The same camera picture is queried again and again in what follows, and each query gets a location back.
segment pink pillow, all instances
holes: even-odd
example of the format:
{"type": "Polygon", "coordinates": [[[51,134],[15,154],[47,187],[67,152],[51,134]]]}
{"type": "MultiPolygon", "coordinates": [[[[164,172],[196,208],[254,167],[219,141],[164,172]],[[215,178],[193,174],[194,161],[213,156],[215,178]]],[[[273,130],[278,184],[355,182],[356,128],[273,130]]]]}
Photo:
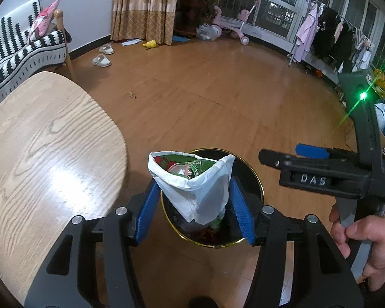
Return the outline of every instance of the pink pillow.
{"type": "Polygon", "coordinates": [[[33,25],[29,32],[29,42],[33,43],[36,40],[46,35],[48,26],[53,19],[53,12],[57,9],[60,0],[54,1],[46,9],[44,9],[37,18],[34,20],[33,25]]]}

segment white slipper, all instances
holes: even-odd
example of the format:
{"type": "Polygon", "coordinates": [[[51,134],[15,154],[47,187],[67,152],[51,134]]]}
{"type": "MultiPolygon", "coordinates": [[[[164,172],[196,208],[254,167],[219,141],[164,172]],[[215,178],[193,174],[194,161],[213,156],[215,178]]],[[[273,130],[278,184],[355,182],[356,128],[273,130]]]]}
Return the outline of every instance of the white slipper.
{"type": "Polygon", "coordinates": [[[111,65],[111,61],[103,54],[99,54],[93,59],[93,65],[100,67],[107,67],[111,65]]]}
{"type": "Polygon", "coordinates": [[[111,44],[105,44],[105,45],[103,45],[103,46],[101,46],[101,47],[99,48],[99,52],[108,55],[108,54],[113,54],[113,53],[114,53],[114,50],[113,50],[111,44]]]}

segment beige and brown curtain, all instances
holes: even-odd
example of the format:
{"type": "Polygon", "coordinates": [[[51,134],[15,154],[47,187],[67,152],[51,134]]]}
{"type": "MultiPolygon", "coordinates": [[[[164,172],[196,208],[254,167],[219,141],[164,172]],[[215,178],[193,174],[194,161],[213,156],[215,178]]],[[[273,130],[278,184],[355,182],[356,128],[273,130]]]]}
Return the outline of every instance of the beige and brown curtain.
{"type": "Polygon", "coordinates": [[[171,45],[177,0],[114,0],[111,39],[155,40],[171,45]]]}

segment wooden table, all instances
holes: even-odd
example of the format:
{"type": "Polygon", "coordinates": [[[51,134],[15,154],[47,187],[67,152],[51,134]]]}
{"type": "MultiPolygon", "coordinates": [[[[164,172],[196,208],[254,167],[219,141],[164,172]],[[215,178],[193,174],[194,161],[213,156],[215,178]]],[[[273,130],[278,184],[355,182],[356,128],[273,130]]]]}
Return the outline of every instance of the wooden table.
{"type": "Polygon", "coordinates": [[[0,278],[24,304],[68,221],[105,216],[127,170],[121,132],[74,82],[38,73],[0,104],[0,278]]]}

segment black circular object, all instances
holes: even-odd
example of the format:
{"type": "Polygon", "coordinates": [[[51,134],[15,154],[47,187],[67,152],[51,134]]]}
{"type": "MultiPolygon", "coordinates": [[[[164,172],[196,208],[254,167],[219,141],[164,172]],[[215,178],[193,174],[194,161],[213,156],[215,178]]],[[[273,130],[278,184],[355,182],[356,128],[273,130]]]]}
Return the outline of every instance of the black circular object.
{"type": "MultiPolygon", "coordinates": [[[[232,154],[217,148],[196,149],[190,153],[213,160],[219,160],[232,154]]],[[[237,155],[234,156],[232,177],[237,176],[246,193],[257,195],[264,203],[264,191],[257,174],[246,161],[237,155]]],[[[161,193],[161,203],[168,222],[175,232],[185,240],[209,248],[223,248],[243,240],[230,200],[225,206],[224,218],[217,229],[209,228],[208,225],[200,225],[194,220],[188,223],[163,193],[161,193]]]]}

